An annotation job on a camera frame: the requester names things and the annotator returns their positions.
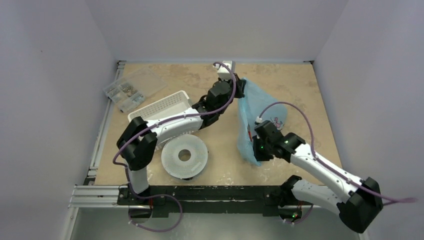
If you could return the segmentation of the light blue plastic bag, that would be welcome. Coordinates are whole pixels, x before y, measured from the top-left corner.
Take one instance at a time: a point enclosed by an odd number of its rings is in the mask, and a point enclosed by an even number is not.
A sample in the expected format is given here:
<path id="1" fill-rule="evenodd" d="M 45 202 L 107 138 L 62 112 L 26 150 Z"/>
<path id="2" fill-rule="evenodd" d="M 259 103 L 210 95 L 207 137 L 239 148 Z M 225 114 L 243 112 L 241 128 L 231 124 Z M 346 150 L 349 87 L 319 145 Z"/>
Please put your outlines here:
<path id="1" fill-rule="evenodd" d="M 246 81 L 244 97 L 237 100 L 238 136 L 236 147 L 243 160 L 259 167 L 261 163 L 254 156 L 254 143 L 251 140 L 257 135 L 254 130 L 256 118 L 261 115 L 262 111 L 265 111 L 261 118 L 269 120 L 278 130 L 281 130 L 285 125 L 288 109 L 282 104 L 266 109 L 278 100 L 254 82 L 245 77 L 243 80 Z"/>

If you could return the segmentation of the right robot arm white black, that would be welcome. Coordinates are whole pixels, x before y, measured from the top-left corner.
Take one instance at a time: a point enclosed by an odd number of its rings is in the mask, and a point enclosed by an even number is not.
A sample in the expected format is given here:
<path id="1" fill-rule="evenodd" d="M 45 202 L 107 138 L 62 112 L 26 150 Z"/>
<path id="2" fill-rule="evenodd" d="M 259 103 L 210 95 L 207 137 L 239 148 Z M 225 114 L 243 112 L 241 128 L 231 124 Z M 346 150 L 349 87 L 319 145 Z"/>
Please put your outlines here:
<path id="1" fill-rule="evenodd" d="M 373 195 L 381 193 L 378 182 L 353 175 L 312 150 L 297 134 L 283 135 L 269 120 L 258 118 L 253 142 L 266 157 L 283 159 L 318 179 L 316 185 L 292 175 L 281 185 L 280 196 L 288 204 L 296 200 L 309 202 L 336 214 L 345 226 L 364 233 L 383 209 L 383 201 Z"/>

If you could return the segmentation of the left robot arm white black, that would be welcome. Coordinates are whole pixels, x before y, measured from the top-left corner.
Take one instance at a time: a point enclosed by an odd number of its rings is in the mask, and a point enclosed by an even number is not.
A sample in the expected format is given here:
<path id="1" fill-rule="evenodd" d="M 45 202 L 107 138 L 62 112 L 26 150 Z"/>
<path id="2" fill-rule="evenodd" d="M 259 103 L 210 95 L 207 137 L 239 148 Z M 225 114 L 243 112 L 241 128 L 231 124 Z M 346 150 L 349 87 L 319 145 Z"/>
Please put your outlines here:
<path id="1" fill-rule="evenodd" d="M 246 84 L 245 79 L 219 79 L 197 103 L 180 113 L 156 120 L 144 120 L 138 116 L 130 121 L 116 143 L 116 156 L 125 160 L 123 167 L 132 188 L 129 193 L 132 201 L 142 205 L 149 199 L 147 166 L 156 147 L 171 138 L 214 124 L 233 99 L 245 96 Z"/>

